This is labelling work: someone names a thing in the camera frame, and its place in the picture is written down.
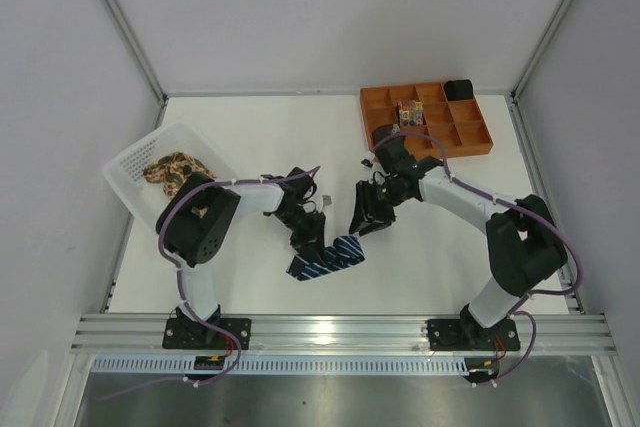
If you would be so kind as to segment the navy striped tie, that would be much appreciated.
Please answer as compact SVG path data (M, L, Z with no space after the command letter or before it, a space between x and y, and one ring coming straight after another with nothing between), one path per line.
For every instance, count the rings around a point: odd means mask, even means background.
M293 257L286 273L299 282L315 280L344 271L365 260L360 240L354 235L339 236L325 249L325 262L309 260L299 254Z

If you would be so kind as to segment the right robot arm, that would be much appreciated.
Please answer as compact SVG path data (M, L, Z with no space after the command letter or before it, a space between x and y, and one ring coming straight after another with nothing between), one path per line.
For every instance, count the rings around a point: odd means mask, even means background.
M504 199L457 177L444 156L416 159L400 137L381 141L375 156L384 179L357 183L350 233L385 229L395 222L397 206L416 200L454 214L485 235L491 278L459 314L460 334L469 344L479 344L566 264L568 248L540 197Z

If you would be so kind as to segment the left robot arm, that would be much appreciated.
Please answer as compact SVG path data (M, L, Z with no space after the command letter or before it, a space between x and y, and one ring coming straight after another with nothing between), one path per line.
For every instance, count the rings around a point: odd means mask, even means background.
M235 218L248 213L273 216L291 231L296 255L325 267L325 214L304 205L315 194L316 169L293 168L286 176L213 180L198 172L185 182L156 222L160 255L176 267L178 311L189 321L220 329L220 304L213 270L205 264L221 249Z

